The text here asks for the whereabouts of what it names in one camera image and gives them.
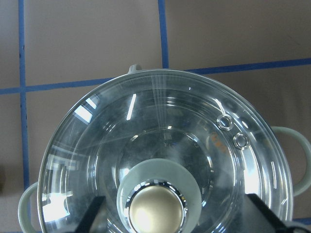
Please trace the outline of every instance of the side handle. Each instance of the side handle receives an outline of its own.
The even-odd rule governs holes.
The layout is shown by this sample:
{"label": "side handle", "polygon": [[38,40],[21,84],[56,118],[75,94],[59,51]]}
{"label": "side handle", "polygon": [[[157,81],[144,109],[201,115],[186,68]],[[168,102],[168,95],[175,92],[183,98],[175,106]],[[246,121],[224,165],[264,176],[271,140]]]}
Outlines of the side handle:
{"label": "side handle", "polygon": [[27,213],[27,206],[29,203],[30,196],[37,189],[38,189],[38,182],[29,186],[25,190],[23,195],[21,195],[21,198],[20,198],[19,203],[18,203],[18,221],[19,221],[19,225],[21,227],[21,230],[24,233],[36,233],[35,229],[31,225],[31,221],[30,221],[28,213]]}
{"label": "side handle", "polygon": [[275,133],[284,133],[295,138],[300,143],[302,149],[305,152],[307,160],[306,172],[302,180],[298,184],[294,185],[294,196],[298,196],[311,186],[311,144],[304,137],[304,135],[297,132],[296,130],[278,126],[273,126],[271,128]]}

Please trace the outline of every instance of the metallic knob cap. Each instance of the metallic knob cap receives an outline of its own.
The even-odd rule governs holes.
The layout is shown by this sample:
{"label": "metallic knob cap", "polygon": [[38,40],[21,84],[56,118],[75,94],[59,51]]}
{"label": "metallic knob cap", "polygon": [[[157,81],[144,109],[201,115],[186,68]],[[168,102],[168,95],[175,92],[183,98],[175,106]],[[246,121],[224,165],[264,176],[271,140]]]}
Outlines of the metallic knob cap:
{"label": "metallic knob cap", "polygon": [[141,189],[129,207],[129,220],[139,233],[175,233],[183,221],[180,198],[164,186],[152,185]]}

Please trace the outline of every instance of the pot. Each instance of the pot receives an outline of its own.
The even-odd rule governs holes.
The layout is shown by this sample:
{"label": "pot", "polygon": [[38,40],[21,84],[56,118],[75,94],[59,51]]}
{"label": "pot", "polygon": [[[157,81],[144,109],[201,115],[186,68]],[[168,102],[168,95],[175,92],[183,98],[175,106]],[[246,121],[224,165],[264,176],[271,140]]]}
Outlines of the pot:
{"label": "pot", "polygon": [[[307,171],[294,187],[273,132],[304,148]],[[243,195],[256,194],[279,219],[291,220],[293,196],[311,185],[310,164],[304,136],[270,128],[227,86],[133,65],[69,110],[18,216],[23,231],[34,232],[26,206],[37,190],[45,233],[73,232],[97,196],[106,199],[103,232],[243,232]]]}

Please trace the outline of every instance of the tile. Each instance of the tile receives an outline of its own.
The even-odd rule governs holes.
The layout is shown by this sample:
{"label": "tile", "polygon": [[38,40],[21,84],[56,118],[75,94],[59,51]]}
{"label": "tile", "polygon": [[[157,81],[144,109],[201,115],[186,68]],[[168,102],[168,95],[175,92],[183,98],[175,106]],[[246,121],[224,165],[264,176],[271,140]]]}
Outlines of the tile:
{"label": "tile", "polygon": [[309,1],[166,1],[170,68],[310,57]]}
{"label": "tile", "polygon": [[157,1],[25,0],[27,85],[162,67]]}
{"label": "tile", "polygon": [[[94,86],[27,93],[30,183],[38,181],[41,161],[57,126],[69,109]],[[32,198],[32,223],[40,230],[36,197]]]}
{"label": "tile", "polygon": [[20,231],[17,207],[23,184],[19,95],[0,96],[0,231]]}
{"label": "tile", "polygon": [[[311,141],[311,66],[212,74],[247,99],[272,126],[301,132]],[[306,169],[304,152],[289,136],[277,135],[290,166],[293,183]],[[294,199],[294,218],[311,217],[311,188]]]}
{"label": "tile", "polygon": [[19,86],[18,1],[0,1],[0,88]]}

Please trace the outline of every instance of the transparent glass lid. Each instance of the transparent glass lid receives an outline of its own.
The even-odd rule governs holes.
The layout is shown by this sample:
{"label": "transparent glass lid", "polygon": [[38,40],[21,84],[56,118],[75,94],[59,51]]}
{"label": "transparent glass lid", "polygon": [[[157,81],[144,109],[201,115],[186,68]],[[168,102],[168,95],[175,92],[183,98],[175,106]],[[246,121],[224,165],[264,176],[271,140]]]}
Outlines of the transparent glass lid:
{"label": "transparent glass lid", "polygon": [[201,213],[192,232],[242,232],[245,193],[257,194],[280,219],[292,218],[288,165],[256,110],[212,79],[146,70],[94,89],[61,122],[39,177],[43,231],[74,231],[93,198],[105,196],[107,232],[128,232],[118,189],[150,159],[173,161],[196,180]]}

